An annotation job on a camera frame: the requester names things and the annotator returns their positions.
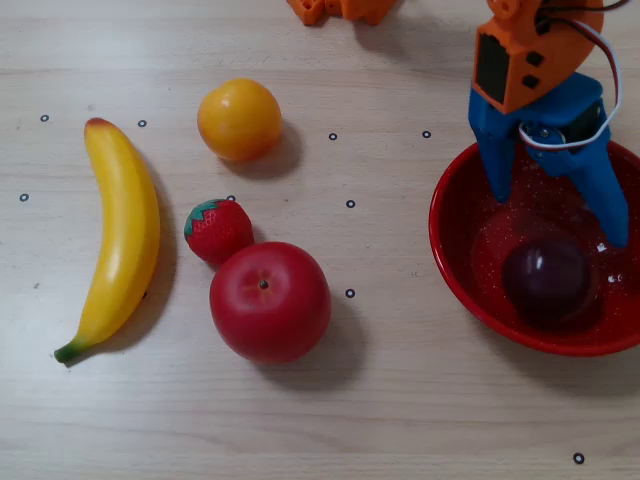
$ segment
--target bowl rim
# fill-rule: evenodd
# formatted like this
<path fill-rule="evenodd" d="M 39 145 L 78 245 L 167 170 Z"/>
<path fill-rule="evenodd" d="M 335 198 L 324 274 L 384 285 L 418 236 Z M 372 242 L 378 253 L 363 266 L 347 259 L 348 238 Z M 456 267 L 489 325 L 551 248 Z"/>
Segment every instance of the bowl rim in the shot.
<path fill-rule="evenodd" d="M 608 151 L 610 154 L 622 158 L 627 162 L 634 163 L 636 167 L 640 167 L 640 159 L 638 159 L 634 153 L 621 145 L 615 142 L 609 142 Z M 478 144 L 474 143 L 467 147 L 455 158 L 453 162 L 451 162 L 438 181 L 431 199 L 431 207 L 429 208 L 429 241 L 431 243 L 433 257 L 444 281 L 449 286 L 453 294 L 458 298 L 460 303 L 462 303 L 462 305 L 478 320 L 493 331 L 509 338 L 510 340 L 520 343 L 521 345 L 525 345 L 542 352 L 572 357 L 597 357 L 617 353 L 640 344 L 640 332 L 635 335 L 629 335 L 621 340 L 591 346 L 559 345 L 553 342 L 538 340 L 500 322 L 493 315 L 482 309 L 473 300 L 473 298 L 467 294 L 465 289 L 455 278 L 453 270 L 445 257 L 443 246 L 440 242 L 440 214 L 442 212 L 443 196 L 449 188 L 451 179 L 466 162 L 477 155 L 479 155 L 479 148 Z"/>

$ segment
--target strawberry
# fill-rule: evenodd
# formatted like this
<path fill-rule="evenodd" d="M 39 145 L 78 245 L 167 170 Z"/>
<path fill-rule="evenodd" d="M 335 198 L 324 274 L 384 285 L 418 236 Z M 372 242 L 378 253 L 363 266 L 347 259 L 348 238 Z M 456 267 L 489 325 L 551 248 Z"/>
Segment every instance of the strawberry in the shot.
<path fill-rule="evenodd" d="M 251 220 L 232 200 L 211 200 L 194 208 L 184 238 L 193 253 L 213 266 L 255 243 Z"/>

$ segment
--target wooden table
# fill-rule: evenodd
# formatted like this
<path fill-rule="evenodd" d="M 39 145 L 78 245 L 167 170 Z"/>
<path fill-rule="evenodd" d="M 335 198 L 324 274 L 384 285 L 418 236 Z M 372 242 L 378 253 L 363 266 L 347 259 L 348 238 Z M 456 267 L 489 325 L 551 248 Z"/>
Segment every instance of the wooden table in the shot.
<path fill-rule="evenodd" d="M 284 0 L 0 3 L 1 478 L 640 478 L 640 349 L 578 360 L 510 343 L 432 259 L 431 194 L 473 142 L 485 2 L 407 0 L 376 28 L 305 28 Z M 638 20 L 632 6 L 605 28 L 627 87 L 614 138 L 636 152 Z M 582 71 L 612 92 L 602 54 Z M 275 166 L 243 175 L 196 128 L 200 100 L 237 76 L 270 88 L 287 122 Z M 52 352 L 75 333 L 102 227 L 93 116 L 150 159 L 162 251 L 135 318 L 68 369 Z M 330 331 L 292 366 L 252 366 L 212 325 L 213 274 L 182 225 L 230 194 L 331 284 Z"/>

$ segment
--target orange robot part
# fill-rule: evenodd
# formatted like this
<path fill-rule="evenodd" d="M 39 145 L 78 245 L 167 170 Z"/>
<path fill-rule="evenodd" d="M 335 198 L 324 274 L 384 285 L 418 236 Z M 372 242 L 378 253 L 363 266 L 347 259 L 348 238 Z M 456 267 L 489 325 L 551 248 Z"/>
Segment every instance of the orange robot part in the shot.
<path fill-rule="evenodd" d="M 602 13 L 551 6 L 602 7 L 603 0 L 487 0 L 494 17 L 476 34 L 473 88 L 503 114 L 525 107 L 568 79 L 593 50 L 571 18 L 601 32 Z"/>
<path fill-rule="evenodd" d="M 324 13 L 342 15 L 347 20 L 363 18 L 378 25 L 396 0 L 287 0 L 305 25 L 315 25 Z"/>

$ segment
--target banana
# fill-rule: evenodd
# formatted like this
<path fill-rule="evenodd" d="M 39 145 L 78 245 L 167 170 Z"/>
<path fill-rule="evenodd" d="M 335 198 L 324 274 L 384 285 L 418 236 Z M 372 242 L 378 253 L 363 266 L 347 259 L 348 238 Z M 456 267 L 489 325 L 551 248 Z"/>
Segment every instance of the banana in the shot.
<path fill-rule="evenodd" d="M 160 212 L 144 160 L 120 129 L 87 122 L 85 144 L 102 197 L 100 256 L 76 336 L 54 353 L 67 363 L 111 337 L 142 299 L 160 245 Z"/>

